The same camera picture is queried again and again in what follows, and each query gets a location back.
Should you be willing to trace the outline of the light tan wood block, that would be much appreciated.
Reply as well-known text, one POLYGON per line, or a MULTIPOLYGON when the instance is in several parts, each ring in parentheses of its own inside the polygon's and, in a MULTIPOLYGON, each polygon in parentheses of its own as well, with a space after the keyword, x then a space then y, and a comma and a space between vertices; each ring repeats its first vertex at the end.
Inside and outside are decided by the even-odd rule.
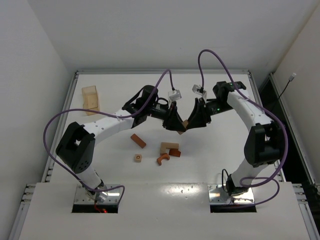
POLYGON ((182 122, 182 125, 184 126, 185 129, 187 129, 188 124, 189 122, 187 119, 182 122))

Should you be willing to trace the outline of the clear plastic block box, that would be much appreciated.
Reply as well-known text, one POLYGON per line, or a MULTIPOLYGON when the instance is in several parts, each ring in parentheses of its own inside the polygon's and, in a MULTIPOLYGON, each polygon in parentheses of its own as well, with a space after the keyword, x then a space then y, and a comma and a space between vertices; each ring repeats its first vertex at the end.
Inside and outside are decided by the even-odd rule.
POLYGON ((99 95, 96 86, 83 87, 81 92, 83 97, 83 109, 100 111, 99 95))

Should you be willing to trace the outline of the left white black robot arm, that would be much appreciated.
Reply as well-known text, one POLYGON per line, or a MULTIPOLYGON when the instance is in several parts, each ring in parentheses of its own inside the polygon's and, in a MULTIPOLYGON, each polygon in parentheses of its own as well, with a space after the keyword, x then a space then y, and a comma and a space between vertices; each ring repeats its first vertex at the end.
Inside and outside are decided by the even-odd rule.
POLYGON ((94 122, 68 125, 56 150, 56 155, 71 169, 86 190, 95 194, 104 183, 92 166, 95 146, 105 139, 125 130, 133 129, 152 117, 162 121, 169 131, 185 132, 186 128, 178 114, 177 100, 181 93, 177 89, 168 92, 164 104, 158 89, 144 86, 124 106, 114 113, 94 122))

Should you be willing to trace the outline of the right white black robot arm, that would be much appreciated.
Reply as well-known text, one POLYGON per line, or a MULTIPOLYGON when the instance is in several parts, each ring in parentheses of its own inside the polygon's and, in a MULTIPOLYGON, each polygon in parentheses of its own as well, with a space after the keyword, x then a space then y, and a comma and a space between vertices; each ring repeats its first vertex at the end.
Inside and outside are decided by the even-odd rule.
POLYGON ((244 122, 248 137, 244 145, 244 160, 227 177, 225 184, 229 196, 247 192, 254 178, 268 165, 279 160, 285 150, 284 134, 280 125, 248 99, 249 93, 241 82, 220 81, 213 87, 214 99, 195 100, 186 128, 204 128, 211 117, 235 110, 244 122))

